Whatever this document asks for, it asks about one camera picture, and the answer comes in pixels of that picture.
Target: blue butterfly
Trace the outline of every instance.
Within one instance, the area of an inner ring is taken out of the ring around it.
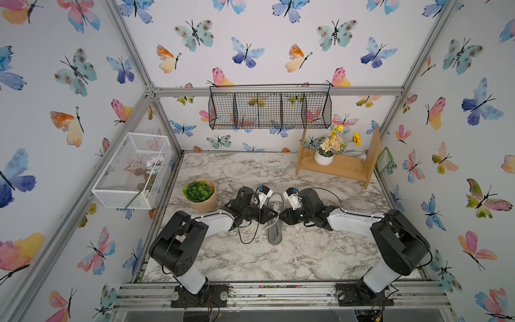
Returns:
[[[374,133],[374,132],[375,132],[375,128],[376,128],[377,126],[379,126],[379,124],[377,124],[377,122],[376,122],[376,121],[372,121],[372,128],[371,128],[371,129],[369,129],[369,130],[367,130],[367,134],[372,134],[372,133]]]
[[[230,135],[224,135],[221,138],[219,138],[218,136],[216,136],[216,138],[206,138],[206,140],[208,140],[209,143],[211,143],[211,145],[217,150],[220,149],[221,146],[231,147],[230,139]]]
[[[469,41],[470,38],[467,41],[463,38],[463,47],[460,51],[458,51],[459,41],[453,39],[449,42],[449,53],[443,60],[442,68],[444,71],[451,66],[452,68],[456,66],[456,73],[461,75],[472,65],[471,57],[477,57],[483,52],[483,46],[481,45],[472,45],[465,48]]]
[[[111,65],[111,67],[113,67],[113,70],[118,72],[118,78],[116,80],[120,84],[125,83],[125,77],[127,77],[129,81],[134,81],[134,74],[129,71],[132,69],[132,65],[130,64],[129,59],[125,60],[124,63],[122,63],[121,58],[115,60],[114,58],[106,57],[106,60]]]
[[[134,209],[116,208],[118,211],[125,211],[125,219],[129,220],[132,218],[132,212]]]
[[[281,124],[277,123],[274,120],[270,120],[272,122],[272,128],[270,129],[270,134],[281,134],[283,138],[288,137],[288,131],[293,129],[293,126],[283,126],[281,127]]]
[[[7,206],[14,201],[12,190],[27,192],[34,189],[36,185],[35,176],[20,176],[28,168],[29,154],[25,149],[18,149],[11,161],[7,163],[4,171],[0,171],[0,208]]]
[[[242,43],[234,37],[231,38],[231,41],[232,48],[238,52],[236,56],[232,57],[232,60],[237,64],[241,64],[244,61],[248,68],[255,67],[256,62],[254,59],[261,57],[261,55],[265,53],[264,48],[249,50],[249,47],[252,46],[252,44],[247,45],[247,48],[245,48],[245,46],[243,46]]]
[[[440,11],[442,11],[443,5],[446,3],[447,0],[434,0],[434,1],[436,3],[434,3],[432,5],[425,6],[424,12],[422,13],[422,15],[424,17],[429,17],[433,13],[435,13],[433,18],[436,17],[436,15],[439,14]]]
[[[386,59],[393,56],[397,52],[397,48],[383,50],[385,46],[386,45],[383,46],[383,44],[381,44],[381,47],[379,47],[374,38],[370,37],[368,39],[368,46],[366,48],[369,54],[361,57],[361,62],[366,65],[371,61],[373,68],[381,67],[383,64],[381,58]]]
[[[495,99],[491,99],[491,94],[488,96],[488,98],[486,98],[486,88],[486,78],[483,78],[479,82],[479,86],[474,90],[474,98],[464,98],[463,103],[461,103],[463,112],[471,111],[469,117],[467,118],[470,125],[479,124],[479,115],[481,115],[485,120],[498,120],[504,116],[504,112],[501,112],[500,110],[486,104],[486,102]]]
[[[397,206],[397,209],[399,209],[400,212],[406,212],[406,210],[404,209],[404,207],[402,206],[402,204],[400,202],[400,200],[402,200],[402,199],[401,199],[401,196],[399,195],[399,185],[396,185],[393,192],[390,191],[390,194],[393,199],[393,202],[395,202],[395,205]]]
[[[120,13],[126,17],[132,15],[132,11],[134,10],[134,18],[136,18],[136,14],[140,16],[141,20],[144,23],[148,24],[152,22],[152,17],[148,12],[144,10],[148,10],[151,4],[154,3],[154,0],[122,0],[123,4],[118,6],[118,10]]]
[[[175,27],[175,32],[182,37],[182,43],[190,49],[190,52],[194,52],[197,49],[197,43],[200,46],[200,42],[204,46],[211,47],[213,45],[213,34],[208,30],[213,27],[211,20],[204,20],[193,28],[193,20],[190,24],[186,21],[191,30],[184,26]]]
[[[399,0],[368,0],[367,3],[367,9],[369,11],[374,10],[378,4],[383,5],[385,4],[385,13],[389,14],[391,12],[394,12],[399,7]]]
[[[247,143],[243,144],[243,148],[247,150],[247,152],[263,152],[265,149],[256,149],[255,146],[250,146]]]
[[[288,14],[291,23],[299,22],[300,14],[297,11],[304,7],[310,0],[279,0],[281,3],[272,6],[273,15]]]
[[[189,137],[193,136],[193,133],[191,131],[196,128],[196,125],[180,125],[179,123],[176,123],[174,121],[170,121],[170,123],[173,124],[176,128],[174,129],[174,133],[181,134],[184,133]]]
[[[9,66],[11,63],[11,51],[12,46],[5,46],[0,48],[0,82],[9,86],[10,88],[21,91],[23,86],[27,83],[23,80],[23,77],[17,74],[6,72],[11,69]]]
[[[429,205],[425,203],[425,201],[422,203],[422,210],[426,212],[427,219],[425,220],[425,224],[431,229],[433,227],[433,223],[440,227],[442,230],[445,230],[445,227],[443,226],[442,221],[440,218],[438,218],[438,212],[435,212],[436,208],[436,200],[435,195],[431,195],[431,199],[429,199]]]
[[[132,252],[133,253],[131,258],[126,260],[122,267],[125,269],[129,269],[132,267],[132,273],[134,274],[134,272],[136,272],[136,265],[138,264],[138,260],[141,258],[141,255],[143,253],[143,239],[140,238],[136,251],[134,251],[133,249]]]
[[[213,0],[213,6],[215,7],[215,9],[218,9],[218,11],[222,11],[226,2],[227,0]],[[229,2],[231,3],[231,7],[234,10],[234,12],[236,12],[236,14],[242,13],[247,7],[243,0],[229,0]]]

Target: potted plant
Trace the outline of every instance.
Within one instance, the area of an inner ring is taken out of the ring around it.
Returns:
[[[215,209],[218,202],[216,187],[209,179],[197,179],[182,189],[184,196],[199,213],[208,213]]]
[[[338,125],[333,128],[329,137],[317,148],[315,153],[315,162],[320,165],[330,165],[333,163],[336,154],[342,154],[347,149],[347,143],[354,142],[356,146],[361,146],[361,138],[356,132],[349,142],[344,142],[343,138],[339,135],[344,131],[343,125]]]

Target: tan plant pot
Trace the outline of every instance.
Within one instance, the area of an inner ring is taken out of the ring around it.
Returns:
[[[214,191],[213,195],[208,200],[203,202],[192,202],[190,200],[188,201],[190,202],[190,205],[201,214],[211,212],[213,211],[213,209],[216,208],[216,204],[218,203],[218,195],[216,193],[215,183],[206,178],[200,178],[197,179],[197,181],[204,181],[205,183],[209,184]]]

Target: green succulent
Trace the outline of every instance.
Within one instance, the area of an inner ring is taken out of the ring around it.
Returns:
[[[182,189],[182,193],[191,202],[203,202],[211,198],[214,191],[204,181],[193,181]]]

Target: white flower pot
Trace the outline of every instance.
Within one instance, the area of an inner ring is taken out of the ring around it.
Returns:
[[[330,165],[334,161],[334,155],[331,157],[324,157],[318,151],[315,151],[315,162],[320,165]]]

